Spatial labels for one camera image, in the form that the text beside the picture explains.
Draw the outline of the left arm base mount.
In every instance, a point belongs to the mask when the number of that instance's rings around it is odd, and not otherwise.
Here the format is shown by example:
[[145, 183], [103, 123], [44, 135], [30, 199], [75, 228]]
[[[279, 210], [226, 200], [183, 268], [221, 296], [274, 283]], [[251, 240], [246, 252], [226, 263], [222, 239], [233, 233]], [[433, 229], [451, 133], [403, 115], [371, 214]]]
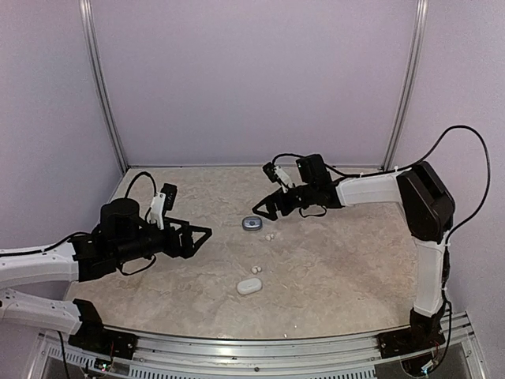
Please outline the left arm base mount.
[[79, 311], [80, 326], [69, 335], [69, 345], [109, 357], [131, 360], [138, 336], [106, 328], [95, 306], [83, 299], [74, 299]]

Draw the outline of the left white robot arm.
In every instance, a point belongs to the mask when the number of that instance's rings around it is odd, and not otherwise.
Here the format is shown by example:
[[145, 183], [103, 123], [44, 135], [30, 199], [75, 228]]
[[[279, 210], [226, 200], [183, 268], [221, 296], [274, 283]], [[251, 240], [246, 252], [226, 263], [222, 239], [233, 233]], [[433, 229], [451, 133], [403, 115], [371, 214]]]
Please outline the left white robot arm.
[[110, 344], [110, 333], [91, 302], [58, 301], [17, 291], [18, 286], [53, 281], [88, 282], [123, 272], [130, 261], [155, 263], [157, 254], [188, 259], [211, 237], [208, 227], [164, 215], [155, 201], [153, 220], [140, 216], [131, 198], [118, 198], [100, 209], [93, 231], [75, 232], [49, 246], [1, 252], [1, 319], [12, 324], [76, 335], [93, 351]]

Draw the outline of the purple earbud charging case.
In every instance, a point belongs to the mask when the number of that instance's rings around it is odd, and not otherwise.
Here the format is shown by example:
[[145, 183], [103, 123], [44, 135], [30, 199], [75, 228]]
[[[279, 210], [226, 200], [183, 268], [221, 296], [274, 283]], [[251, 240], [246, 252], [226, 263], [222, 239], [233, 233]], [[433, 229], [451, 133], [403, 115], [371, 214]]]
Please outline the purple earbud charging case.
[[259, 216], [246, 216], [241, 221], [241, 226], [245, 231], [258, 231], [263, 227], [263, 221]]

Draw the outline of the white earbud charging case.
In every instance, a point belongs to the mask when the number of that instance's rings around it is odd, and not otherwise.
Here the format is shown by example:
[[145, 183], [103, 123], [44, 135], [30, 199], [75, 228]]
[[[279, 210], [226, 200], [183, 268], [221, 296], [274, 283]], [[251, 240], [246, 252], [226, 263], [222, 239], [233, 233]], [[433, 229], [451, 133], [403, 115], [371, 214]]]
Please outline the white earbud charging case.
[[250, 278], [238, 282], [236, 290], [240, 295], [251, 295], [263, 288], [263, 282], [258, 278]]

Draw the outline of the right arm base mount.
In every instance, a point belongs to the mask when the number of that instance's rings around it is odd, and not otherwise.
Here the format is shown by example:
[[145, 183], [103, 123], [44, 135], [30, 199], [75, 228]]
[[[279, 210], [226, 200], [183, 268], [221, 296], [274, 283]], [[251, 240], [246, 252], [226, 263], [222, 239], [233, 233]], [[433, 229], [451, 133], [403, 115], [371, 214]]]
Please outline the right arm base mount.
[[410, 310], [410, 323], [405, 328], [381, 332], [377, 341], [382, 359], [407, 355], [443, 345], [446, 342], [441, 327], [444, 308], [431, 317]]

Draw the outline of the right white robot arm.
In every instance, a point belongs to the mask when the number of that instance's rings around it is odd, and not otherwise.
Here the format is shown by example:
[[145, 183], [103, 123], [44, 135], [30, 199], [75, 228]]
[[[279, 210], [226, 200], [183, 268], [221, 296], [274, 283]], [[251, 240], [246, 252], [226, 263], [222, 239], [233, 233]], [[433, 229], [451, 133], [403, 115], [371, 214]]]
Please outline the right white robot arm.
[[252, 213], [275, 221], [312, 206], [327, 212], [356, 205], [396, 205], [417, 253], [417, 292], [409, 325], [398, 341], [413, 351], [428, 343], [445, 342], [441, 319], [449, 306], [446, 285], [455, 201], [432, 166], [422, 160], [393, 171], [341, 173], [334, 179], [336, 169], [326, 164], [322, 155], [297, 155], [295, 159], [299, 185], [274, 160], [263, 165], [263, 172], [279, 188], [257, 203]]

